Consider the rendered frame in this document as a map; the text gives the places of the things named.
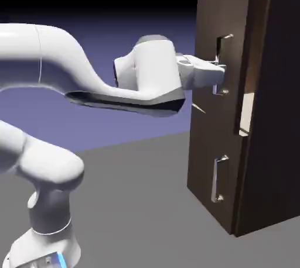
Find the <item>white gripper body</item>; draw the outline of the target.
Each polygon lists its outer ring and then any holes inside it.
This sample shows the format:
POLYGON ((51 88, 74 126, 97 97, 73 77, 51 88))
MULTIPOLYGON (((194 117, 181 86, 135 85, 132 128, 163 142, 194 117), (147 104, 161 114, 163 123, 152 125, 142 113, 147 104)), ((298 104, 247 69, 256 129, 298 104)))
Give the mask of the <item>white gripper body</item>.
POLYGON ((220 85, 224 80, 226 66, 202 60, 192 55, 183 55, 183 88, 195 88, 220 85))

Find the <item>dark wood cabinet door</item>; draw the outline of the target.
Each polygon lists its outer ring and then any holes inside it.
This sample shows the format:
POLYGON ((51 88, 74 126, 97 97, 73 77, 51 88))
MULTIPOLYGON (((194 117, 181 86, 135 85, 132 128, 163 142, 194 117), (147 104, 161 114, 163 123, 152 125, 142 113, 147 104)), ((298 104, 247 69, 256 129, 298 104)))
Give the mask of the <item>dark wood cabinet door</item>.
POLYGON ((224 118, 226 125, 240 136, 248 130, 240 122, 244 101, 244 62, 247 50, 247 16, 249 0, 198 0, 196 18, 196 57, 214 61, 216 40, 219 36, 233 34, 221 43, 222 64, 227 66, 223 82, 218 88, 227 89, 226 95, 213 95, 213 87, 193 91, 193 102, 205 113, 224 118))
POLYGON ((229 233, 234 233, 240 186, 243 137, 235 135, 224 118, 192 107, 187 187, 208 212, 229 233), (222 202, 211 201, 214 159, 228 155, 219 164, 217 188, 222 202))

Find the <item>dark wood cabinet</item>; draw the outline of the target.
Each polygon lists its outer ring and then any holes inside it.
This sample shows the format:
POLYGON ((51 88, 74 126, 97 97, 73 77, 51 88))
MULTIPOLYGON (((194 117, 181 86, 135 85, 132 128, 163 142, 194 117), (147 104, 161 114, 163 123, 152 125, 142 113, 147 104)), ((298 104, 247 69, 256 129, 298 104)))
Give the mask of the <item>dark wood cabinet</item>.
POLYGON ((246 34, 235 236, 300 216, 300 0, 249 0, 246 34))

